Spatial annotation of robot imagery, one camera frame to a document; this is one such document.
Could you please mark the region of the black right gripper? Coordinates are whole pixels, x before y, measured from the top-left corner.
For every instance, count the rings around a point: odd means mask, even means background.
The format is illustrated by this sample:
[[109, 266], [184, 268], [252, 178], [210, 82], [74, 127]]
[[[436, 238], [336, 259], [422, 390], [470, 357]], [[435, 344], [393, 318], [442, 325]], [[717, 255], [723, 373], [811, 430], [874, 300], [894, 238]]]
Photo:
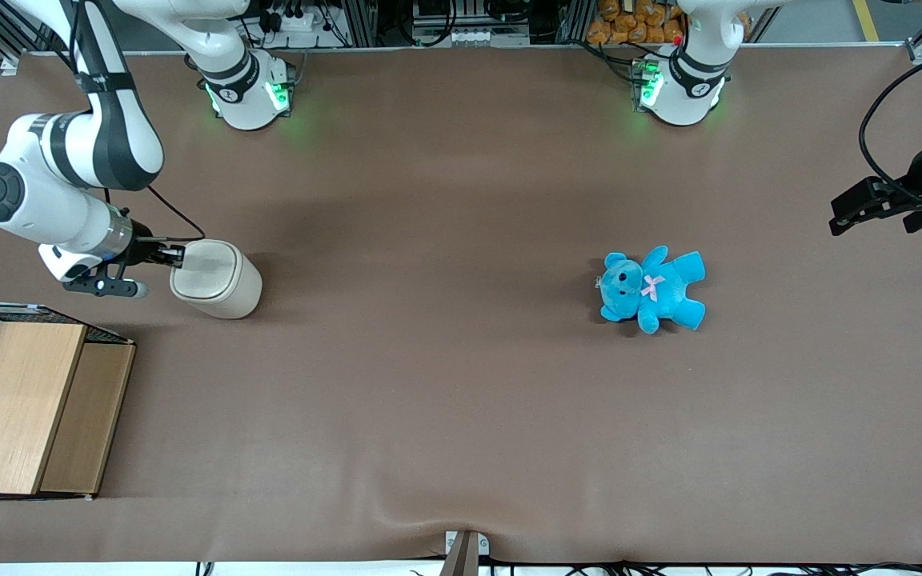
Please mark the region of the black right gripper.
[[121, 226], [113, 233], [113, 265], [137, 266], [143, 263], [180, 269], [184, 246], [151, 240], [154, 235], [147, 226]]

